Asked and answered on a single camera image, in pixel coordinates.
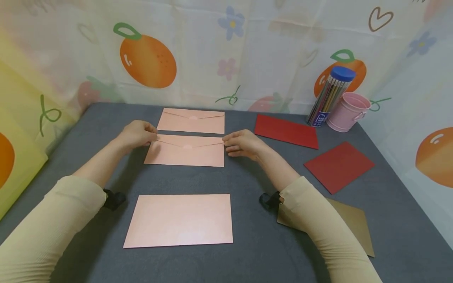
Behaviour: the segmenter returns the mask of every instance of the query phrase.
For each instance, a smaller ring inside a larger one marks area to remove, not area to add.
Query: black wrist strap
[[[264,193],[260,196],[260,204],[267,210],[275,209],[280,204],[280,193],[275,192],[272,196]]]
[[[106,189],[104,189],[104,192],[107,194],[107,199],[102,207],[108,208],[111,211],[115,211],[123,202],[126,201],[126,195],[121,192],[114,193]]]

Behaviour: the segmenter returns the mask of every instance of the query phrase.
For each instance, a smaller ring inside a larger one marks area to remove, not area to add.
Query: blue flower
[[[435,37],[429,37],[429,31],[422,34],[420,39],[416,39],[412,41],[409,46],[412,48],[406,57],[410,57],[415,53],[419,53],[420,55],[425,55],[428,53],[429,48],[436,43],[437,39]]]
[[[230,41],[233,37],[233,34],[236,34],[238,37],[244,35],[244,25],[245,18],[241,13],[234,14],[234,9],[231,6],[226,8],[226,18],[220,18],[217,21],[220,27],[226,29],[226,40]]]

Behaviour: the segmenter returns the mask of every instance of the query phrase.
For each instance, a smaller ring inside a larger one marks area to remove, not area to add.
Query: blue lid
[[[356,77],[356,72],[346,67],[335,66],[330,71],[330,75],[342,82],[351,82]]]

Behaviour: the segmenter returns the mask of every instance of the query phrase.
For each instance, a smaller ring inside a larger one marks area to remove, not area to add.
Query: pink envelope
[[[145,164],[223,167],[222,138],[159,134]]]
[[[224,134],[225,112],[164,108],[157,129]]]
[[[139,196],[123,248],[232,242],[230,195]]]

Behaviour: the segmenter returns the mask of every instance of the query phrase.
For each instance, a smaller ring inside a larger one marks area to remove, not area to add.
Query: envelope flap
[[[189,109],[164,108],[164,112],[176,116],[185,117],[191,120],[225,116],[225,112],[223,111],[201,111]]]
[[[159,134],[157,141],[172,144],[185,149],[199,148],[203,146],[223,144],[222,138],[216,137],[193,137],[182,135]]]

